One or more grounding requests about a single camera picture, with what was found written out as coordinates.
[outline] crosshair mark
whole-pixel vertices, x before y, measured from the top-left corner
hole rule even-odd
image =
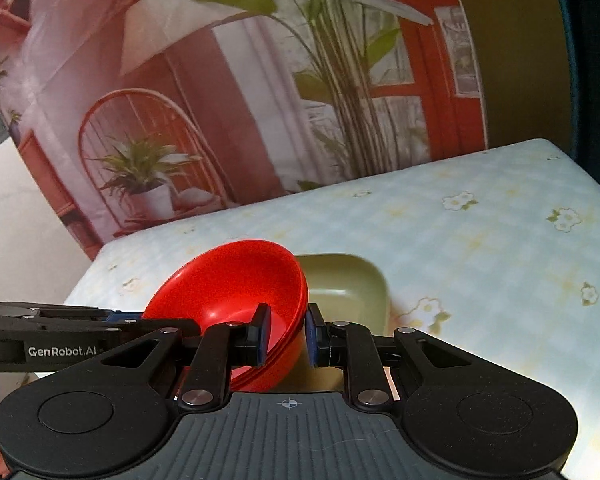
[[[283,408],[290,410],[291,408],[296,408],[298,404],[302,404],[302,402],[298,402],[297,400],[289,397],[288,399],[285,399],[282,402],[279,402],[278,404],[280,404]]]

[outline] printed backdrop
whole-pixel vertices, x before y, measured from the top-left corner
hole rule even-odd
[[[459,0],[0,0],[0,117],[90,257],[485,147]]]

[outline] bowl rim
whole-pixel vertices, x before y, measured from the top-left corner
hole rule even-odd
[[[302,267],[300,266],[300,263],[296,259],[296,256],[291,251],[289,251],[289,249],[287,249],[285,246],[283,246],[281,244],[272,242],[270,240],[264,240],[262,238],[246,238],[244,240],[234,240],[234,241],[231,241],[231,242],[228,242],[225,244],[218,245],[214,248],[211,248],[208,251],[205,251],[204,253],[199,254],[195,258],[192,258],[191,260],[189,260],[188,262],[183,264],[170,277],[168,277],[165,280],[165,282],[158,288],[158,290],[156,290],[155,293],[152,295],[152,298],[149,300],[149,302],[147,303],[147,306],[144,308],[144,312],[142,313],[142,317],[144,317],[144,314],[149,309],[152,302],[165,292],[165,290],[164,290],[165,288],[167,288],[168,286],[173,286],[173,283],[172,283],[173,280],[178,279],[180,277],[180,273],[186,271],[192,265],[192,263],[194,261],[196,261],[197,259],[202,258],[203,256],[208,256],[210,253],[213,253],[213,252],[219,250],[220,248],[227,248],[229,246],[235,247],[235,246],[253,246],[253,245],[269,246],[270,248],[275,248],[281,254],[286,253],[286,255],[288,255],[289,262],[293,263],[293,268],[295,269],[296,273],[300,277],[301,293],[300,293],[298,304],[296,304],[296,306],[294,307],[294,313],[290,319],[288,326],[285,328],[285,331],[283,332],[282,336],[280,336],[280,339],[275,343],[273,348],[270,351],[267,351],[267,361],[266,361],[265,365],[263,365],[260,368],[254,368],[254,367],[248,368],[243,373],[238,375],[236,378],[232,379],[231,380],[232,386],[235,388],[243,388],[255,377],[259,376],[260,374],[265,373],[267,370],[267,366],[273,365],[279,360],[279,357],[283,353],[283,351],[285,351],[285,348],[289,345],[290,342],[293,341],[293,339],[296,336],[298,336],[298,333],[302,330],[302,322],[304,321],[304,316],[306,313],[306,306],[307,306],[308,300],[309,300],[309,291],[308,291],[308,285],[306,282],[306,277],[304,275],[304,272],[302,271]]]

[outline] red chair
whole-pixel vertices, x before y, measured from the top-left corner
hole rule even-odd
[[[174,145],[179,153],[202,156],[202,160],[183,166],[182,176],[173,177],[175,213],[170,218],[145,218],[134,210],[128,194],[101,190],[111,172],[96,159],[115,154],[116,142],[147,138],[156,144]],[[115,90],[98,99],[82,120],[78,151],[84,171],[120,226],[116,236],[233,205],[229,185],[204,137],[176,103],[153,90]],[[178,203],[180,193],[186,190],[203,190],[215,198],[204,205]]]

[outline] tablecloth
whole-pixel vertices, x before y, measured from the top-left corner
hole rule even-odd
[[[560,391],[578,414],[563,474],[600,480],[600,186],[545,140],[442,160],[112,241],[67,299],[142,310],[219,244],[350,253],[410,325]]]

